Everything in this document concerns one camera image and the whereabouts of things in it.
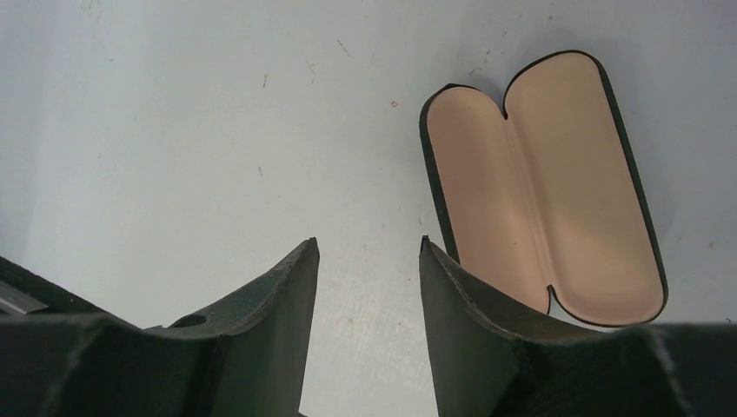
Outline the black glasses case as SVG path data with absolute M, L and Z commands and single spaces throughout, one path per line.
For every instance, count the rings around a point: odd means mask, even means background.
M 604 328 L 668 300 L 652 216 L 603 65 L 580 50 L 521 69 L 500 101 L 450 83 L 419 133 L 443 245 L 470 274 L 543 314 Z

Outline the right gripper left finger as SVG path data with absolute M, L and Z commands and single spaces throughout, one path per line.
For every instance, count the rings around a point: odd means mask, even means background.
M 143 329 L 2 260 L 1 413 L 296 416 L 319 261 L 308 239 L 222 299 Z

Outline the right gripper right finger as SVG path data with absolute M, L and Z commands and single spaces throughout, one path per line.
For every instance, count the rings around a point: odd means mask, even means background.
M 479 280 L 428 238 L 419 272 L 442 416 L 736 413 L 733 324 L 578 327 Z

